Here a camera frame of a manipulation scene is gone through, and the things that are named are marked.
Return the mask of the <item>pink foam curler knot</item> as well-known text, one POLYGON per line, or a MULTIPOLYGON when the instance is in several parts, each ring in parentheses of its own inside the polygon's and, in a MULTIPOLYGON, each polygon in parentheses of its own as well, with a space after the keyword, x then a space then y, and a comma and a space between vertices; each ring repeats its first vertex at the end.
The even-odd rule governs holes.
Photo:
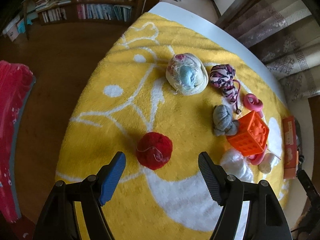
POLYGON ((247 109, 257 112, 261 118, 264 117, 263 102, 260 99, 258 99, 254 94, 246 94, 243 98, 243 104, 247 109))

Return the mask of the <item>patterned curtain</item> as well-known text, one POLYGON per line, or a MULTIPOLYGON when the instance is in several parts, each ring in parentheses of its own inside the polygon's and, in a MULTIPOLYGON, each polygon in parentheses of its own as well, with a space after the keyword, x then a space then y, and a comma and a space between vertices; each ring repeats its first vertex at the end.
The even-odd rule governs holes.
POLYGON ((235 0, 217 25, 280 82, 287 101, 319 95, 319 7, 310 0, 235 0))

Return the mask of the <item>orange storage box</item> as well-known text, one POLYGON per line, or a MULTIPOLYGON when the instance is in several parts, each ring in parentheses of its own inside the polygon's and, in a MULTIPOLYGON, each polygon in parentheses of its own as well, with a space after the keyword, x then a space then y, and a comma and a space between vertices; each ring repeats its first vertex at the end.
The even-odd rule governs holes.
POLYGON ((284 179, 295 179, 302 168, 302 134, 298 120, 294 116, 283 119, 284 129, 284 179))

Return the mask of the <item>grey knotted sock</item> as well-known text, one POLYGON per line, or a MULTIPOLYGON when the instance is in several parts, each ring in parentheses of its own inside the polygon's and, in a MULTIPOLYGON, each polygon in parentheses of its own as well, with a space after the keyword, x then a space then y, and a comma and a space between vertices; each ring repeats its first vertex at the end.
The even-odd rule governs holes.
POLYGON ((213 110, 213 131, 216 136, 236 135, 239 129, 238 120, 233 119, 232 110, 226 105, 216 105, 213 110))

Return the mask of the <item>yellow white cartoon blanket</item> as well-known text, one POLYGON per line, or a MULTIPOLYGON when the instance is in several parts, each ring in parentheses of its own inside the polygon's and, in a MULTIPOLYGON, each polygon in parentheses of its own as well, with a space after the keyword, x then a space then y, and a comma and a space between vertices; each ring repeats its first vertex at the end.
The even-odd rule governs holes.
POLYGON ((212 86, 196 95, 176 92, 165 77, 175 54, 192 53, 209 69, 230 64, 241 93, 262 100, 270 129, 268 148, 284 153, 282 120, 287 107, 240 57, 176 22, 145 13, 99 62, 83 90, 63 140, 56 178, 68 183, 97 173, 118 152, 126 167, 103 213, 115 239, 209 239, 221 207, 198 167, 206 151, 218 163, 230 148, 213 133, 212 113, 225 103, 212 86), (136 147, 149 132, 172 141, 170 160, 151 170, 136 147))

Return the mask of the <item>pink leopard fuzzy sock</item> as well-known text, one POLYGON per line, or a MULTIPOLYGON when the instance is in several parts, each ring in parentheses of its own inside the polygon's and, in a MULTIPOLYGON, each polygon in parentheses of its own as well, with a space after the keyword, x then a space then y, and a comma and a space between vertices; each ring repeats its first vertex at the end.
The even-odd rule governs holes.
POLYGON ((241 110, 238 106, 238 96, 240 93, 240 82, 234 79, 235 69, 230 64, 218 64, 212 66, 209 74, 210 84, 221 90, 223 96, 235 106, 236 114, 241 110))

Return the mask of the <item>white tape roll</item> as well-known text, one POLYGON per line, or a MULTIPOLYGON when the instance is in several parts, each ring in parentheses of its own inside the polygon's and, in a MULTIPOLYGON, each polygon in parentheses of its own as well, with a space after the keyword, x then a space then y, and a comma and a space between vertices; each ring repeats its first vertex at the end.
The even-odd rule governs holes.
POLYGON ((263 160, 258 165, 259 171, 263 174, 271 173, 272 169, 281 161, 282 150, 267 148, 263 160))

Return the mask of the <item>red pompom ball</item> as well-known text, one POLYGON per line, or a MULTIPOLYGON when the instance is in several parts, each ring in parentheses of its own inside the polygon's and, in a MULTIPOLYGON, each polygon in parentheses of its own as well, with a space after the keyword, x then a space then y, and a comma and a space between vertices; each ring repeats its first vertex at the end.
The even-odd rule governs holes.
POLYGON ((140 165, 151 170, 163 167, 171 158, 173 150, 169 137, 149 132, 143 135, 136 147, 136 157, 140 165))

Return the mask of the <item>pastel sock ball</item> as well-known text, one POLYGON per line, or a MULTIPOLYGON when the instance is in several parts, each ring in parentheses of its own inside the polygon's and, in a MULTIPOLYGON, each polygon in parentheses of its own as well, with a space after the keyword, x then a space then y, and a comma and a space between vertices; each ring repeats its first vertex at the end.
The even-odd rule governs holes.
POLYGON ((209 82, 202 61, 191 53, 175 54, 168 63, 165 76, 174 90, 184 96, 201 93, 209 82))

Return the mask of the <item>wooden bookshelf with books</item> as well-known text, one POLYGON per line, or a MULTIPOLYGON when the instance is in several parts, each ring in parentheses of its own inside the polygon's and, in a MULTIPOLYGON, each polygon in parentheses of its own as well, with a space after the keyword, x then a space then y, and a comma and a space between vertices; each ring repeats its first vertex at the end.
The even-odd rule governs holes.
POLYGON ((42 25, 103 22, 127 25, 143 11, 145 0, 1 0, 1 34, 14 40, 28 33, 33 20, 42 25))

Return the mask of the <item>clear plastic bag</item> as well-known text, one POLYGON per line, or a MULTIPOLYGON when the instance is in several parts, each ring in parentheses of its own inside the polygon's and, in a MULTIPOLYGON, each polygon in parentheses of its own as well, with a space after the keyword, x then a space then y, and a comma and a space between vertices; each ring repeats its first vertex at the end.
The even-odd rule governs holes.
POLYGON ((228 149, 220 160, 220 166, 227 174, 232 174, 244 182, 253 182, 253 172, 246 158, 236 149, 228 149))

